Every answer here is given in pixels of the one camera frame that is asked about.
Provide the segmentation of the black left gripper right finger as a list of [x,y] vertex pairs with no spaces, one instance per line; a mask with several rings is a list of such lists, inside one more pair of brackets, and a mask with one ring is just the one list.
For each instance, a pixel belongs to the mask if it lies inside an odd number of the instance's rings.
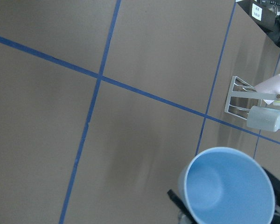
[[273,214],[272,224],[280,224],[280,180],[274,176],[270,171],[263,167],[263,170],[266,172],[275,195],[275,210]]

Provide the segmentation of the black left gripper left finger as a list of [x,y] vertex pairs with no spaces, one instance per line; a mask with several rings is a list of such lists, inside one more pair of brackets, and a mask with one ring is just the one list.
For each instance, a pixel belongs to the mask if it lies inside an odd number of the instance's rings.
[[184,205],[183,201],[178,197],[178,195],[172,189],[170,189],[167,192],[167,195],[169,196],[170,200],[177,206],[177,208],[180,210],[182,214],[179,218],[180,219],[179,223],[193,224],[194,218],[192,217],[189,210]]

